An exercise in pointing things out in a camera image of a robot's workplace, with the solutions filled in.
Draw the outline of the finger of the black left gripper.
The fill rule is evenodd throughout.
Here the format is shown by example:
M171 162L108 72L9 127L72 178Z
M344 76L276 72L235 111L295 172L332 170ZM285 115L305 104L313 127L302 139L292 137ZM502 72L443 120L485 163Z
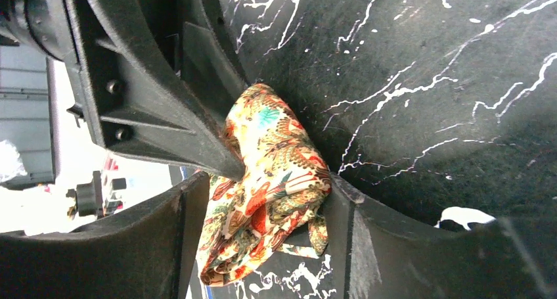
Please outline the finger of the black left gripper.
M219 0L178 0L181 79L212 114L227 114L247 88Z
M79 0L79 64L66 64L94 144L126 158L239 180L244 165L181 79L178 0Z

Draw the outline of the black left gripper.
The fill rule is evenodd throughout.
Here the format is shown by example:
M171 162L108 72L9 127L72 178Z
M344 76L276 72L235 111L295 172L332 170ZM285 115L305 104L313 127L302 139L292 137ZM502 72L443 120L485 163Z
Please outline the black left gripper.
M79 0L1 0L1 37L66 64L79 64Z

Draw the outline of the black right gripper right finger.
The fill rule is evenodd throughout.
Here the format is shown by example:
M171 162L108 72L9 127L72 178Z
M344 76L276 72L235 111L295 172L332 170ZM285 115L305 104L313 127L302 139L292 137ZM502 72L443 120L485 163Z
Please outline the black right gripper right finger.
M556 219L436 229L338 175L323 206L339 298L555 298Z

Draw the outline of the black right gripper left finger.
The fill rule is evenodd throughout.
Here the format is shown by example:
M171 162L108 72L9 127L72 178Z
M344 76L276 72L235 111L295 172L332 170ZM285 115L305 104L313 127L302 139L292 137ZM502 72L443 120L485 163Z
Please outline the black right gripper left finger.
M3 233L1 297L185 298L209 187L198 172L69 233Z

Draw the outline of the cream flamingo paisley tie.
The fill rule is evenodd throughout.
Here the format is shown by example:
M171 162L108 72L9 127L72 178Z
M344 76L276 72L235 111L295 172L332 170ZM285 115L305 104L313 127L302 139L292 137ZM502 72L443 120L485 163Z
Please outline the cream flamingo paisley tie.
M274 253L320 257L328 244L322 203L330 172L292 109L268 85L247 88L225 120L225 138L245 166L240 181L211 175L196 251L198 276L223 287Z

